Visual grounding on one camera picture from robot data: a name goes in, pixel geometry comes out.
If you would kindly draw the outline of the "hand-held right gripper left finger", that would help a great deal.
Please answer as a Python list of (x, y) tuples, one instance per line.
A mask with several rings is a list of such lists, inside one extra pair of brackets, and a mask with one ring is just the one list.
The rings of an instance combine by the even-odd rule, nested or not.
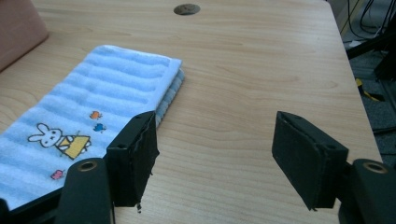
[(155, 112), (134, 116), (106, 149), (106, 167), (115, 206), (134, 207), (141, 203), (159, 155)]

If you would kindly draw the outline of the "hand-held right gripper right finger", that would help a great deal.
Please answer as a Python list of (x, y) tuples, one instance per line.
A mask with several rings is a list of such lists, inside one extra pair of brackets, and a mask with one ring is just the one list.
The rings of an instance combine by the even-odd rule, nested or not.
[(272, 154), (309, 210), (333, 208), (346, 147), (308, 120), (278, 111)]

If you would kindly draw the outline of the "light blue rabbit print towel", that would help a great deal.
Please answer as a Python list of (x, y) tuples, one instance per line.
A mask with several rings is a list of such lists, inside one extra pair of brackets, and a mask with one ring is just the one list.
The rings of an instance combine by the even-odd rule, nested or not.
[(102, 158), (136, 115), (161, 120), (176, 96), (182, 61), (103, 45), (0, 134), (0, 199), (10, 209), (64, 184), (69, 167)]

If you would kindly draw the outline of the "black metal stand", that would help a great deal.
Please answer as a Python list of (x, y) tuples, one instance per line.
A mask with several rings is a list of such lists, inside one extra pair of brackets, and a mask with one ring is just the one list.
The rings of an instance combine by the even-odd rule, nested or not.
[(389, 26), (384, 34), (368, 40), (357, 47), (346, 51), (348, 59), (361, 56), (369, 51), (384, 50), (387, 55), (375, 68), (377, 79), (396, 81), (396, 14), (390, 20)]

